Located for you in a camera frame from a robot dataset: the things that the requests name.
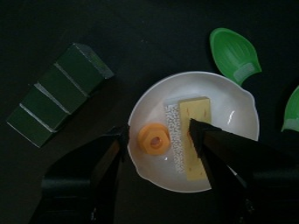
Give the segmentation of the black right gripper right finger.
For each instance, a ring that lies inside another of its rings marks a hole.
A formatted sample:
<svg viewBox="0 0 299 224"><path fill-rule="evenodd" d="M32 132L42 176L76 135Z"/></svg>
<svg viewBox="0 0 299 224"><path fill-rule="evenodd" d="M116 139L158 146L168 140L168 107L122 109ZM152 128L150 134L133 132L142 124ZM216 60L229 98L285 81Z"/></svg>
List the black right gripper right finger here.
<svg viewBox="0 0 299 224"><path fill-rule="evenodd" d="M219 202L220 224L299 224L299 164L279 150L190 120L189 134Z"/></svg>

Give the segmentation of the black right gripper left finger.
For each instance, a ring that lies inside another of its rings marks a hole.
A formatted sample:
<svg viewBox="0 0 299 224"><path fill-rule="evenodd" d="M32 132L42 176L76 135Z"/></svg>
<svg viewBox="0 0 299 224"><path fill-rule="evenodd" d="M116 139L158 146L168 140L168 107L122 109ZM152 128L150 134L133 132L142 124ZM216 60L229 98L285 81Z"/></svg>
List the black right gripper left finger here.
<svg viewBox="0 0 299 224"><path fill-rule="evenodd" d="M113 224L126 142L128 127L114 127L53 163L29 224Z"/></svg>

